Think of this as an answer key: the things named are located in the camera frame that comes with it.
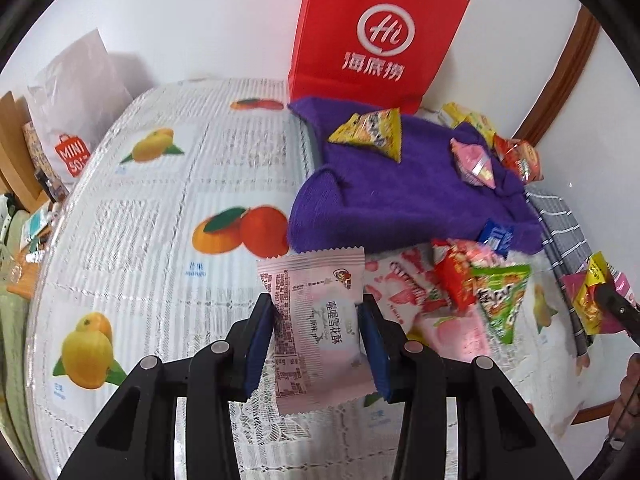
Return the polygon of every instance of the candy wrapper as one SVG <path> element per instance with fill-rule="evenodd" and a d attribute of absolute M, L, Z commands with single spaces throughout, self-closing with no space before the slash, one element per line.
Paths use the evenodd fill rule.
<path fill-rule="evenodd" d="M 495 127 L 486 115 L 474 112 L 457 103 L 447 103 L 438 112 L 440 121 L 449 128 L 461 123 L 471 124 L 484 137 L 489 148 L 494 146 Z"/>
<path fill-rule="evenodd" d="M 523 184 L 542 180 L 540 156 L 526 140 L 495 136 L 494 150 L 502 165 L 513 171 Z"/>
<path fill-rule="evenodd" d="M 471 264 L 457 240 L 434 240 L 435 273 L 453 302 L 454 312 L 464 314 L 476 302 Z"/>
<path fill-rule="evenodd" d="M 486 244 L 500 256 L 509 256 L 509 249 L 511 248 L 511 240 L 513 239 L 513 227 L 505 227 L 497 224 L 493 220 L 489 220 L 482 232 L 478 241 L 481 244 Z"/>
<path fill-rule="evenodd" d="M 400 108 L 353 114 L 328 139 L 334 144 L 370 147 L 400 163 L 402 123 Z"/>
<path fill-rule="evenodd" d="M 513 343 L 516 314 L 527 289 L 528 265 L 473 268 L 474 291 L 489 326 L 504 344 Z"/>
<path fill-rule="evenodd" d="M 281 415 L 337 406 L 375 391 L 360 348 L 364 250 L 258 261 L 276 306 L 276 404 Z"/>
<path fill-rule="evenodd" d="M 365 264 L 365 292 L 376 299 L 380 312 L 400 324 L 409 339 L 434 349 L 440 356 L 471 362 L 490 355 L 484 325 L 472 307 L 466 316 L 452 316 L 449 298 L 428 261 L 427 246 L 407 248 Z"/>
<path fill-rule="evenodd" d="M 473 186 L 495 189 L 491 159 L 479 144 L 463 144 L 451 139 L 451 152 L 456 159 L 460 178 Z"/>
<path fill-rule="evenodd" d="M 587 334 L 615 334 L 624 330 L 620 322 L 609 312 L 600 310 L 593 299 L 597 284 L 613 282 L 619 294 L 632 305 L 636 304 L 626 276 L 622 272 L 611 272 L 602 253 L 587 260 L 587 270 L 563 276 L 562 282 Z"/>

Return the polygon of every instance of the gray striped towel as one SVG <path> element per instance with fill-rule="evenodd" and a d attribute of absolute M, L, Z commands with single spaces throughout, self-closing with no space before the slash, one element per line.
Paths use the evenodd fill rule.
<path fill-rule="evenodd" d="M 539 182 L 525 186 L 525 195 L 542 225 L 542 245 L 569 309 L 577 353 L 579 356 L 586 354 L 590 340 L 572 305 L 571 298 L 567 296 L 562 277 L 584 270 L 586 261 L 593 252 L 587 240 L 584 239 L 574 213 L 562 197 L 548 192 Z"/>

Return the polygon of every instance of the green candy wrapper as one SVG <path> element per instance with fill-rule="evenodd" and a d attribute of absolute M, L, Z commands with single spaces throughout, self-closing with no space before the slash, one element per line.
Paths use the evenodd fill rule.
<path fill-rule="evenodd" d="M 504 344 L 513 343 L 516 314 L 530 273 L 528 265 L 471 269 L 478 303 L 492 331 Z"/>

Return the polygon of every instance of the green cloth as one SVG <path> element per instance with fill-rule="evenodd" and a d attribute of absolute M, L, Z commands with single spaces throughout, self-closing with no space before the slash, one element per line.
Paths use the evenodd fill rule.
<path fill-rule="evenodd" d="M 17 253 L 25 211 L 14 216 L 7 248 Z M 6 291 L 0 280 L 0 430 L 22 465 L 32 476 L 42 478 L 27 415 L 24 389 L 24 339 L 29 301 Z"/>

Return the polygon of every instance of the yellow candy wrapper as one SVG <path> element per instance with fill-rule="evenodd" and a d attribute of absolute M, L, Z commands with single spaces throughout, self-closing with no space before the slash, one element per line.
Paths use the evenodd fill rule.
<path fill-rule="evenodd" d="M 484 137 L 489 148 L 494 146 L 496 130 L 486 115 L 469 110 L 458 103 L 447 103 L 442 105 L 438 116 L 449 128 L 455 128 L 460 123 L 471 124 Z"/>
<path fill-rule="evenodd" d="M 391 108 L 370 114 L 353 114 L 328 139 L 334 144 L 368 146 L 400 163 L 402 124 L 400 108 Z"/>
<path fill-rule="evenodd" d="M 587 272 L 584 282 L 573 300 L 574 309 L 580 316 L 587 334 L 601 333 L 600 324 L 603 313 L 593 301 L 593 291 L 597 284 L 612 281 L 609 266 L 602 253 L 596 253 L 587 261 Z"/>

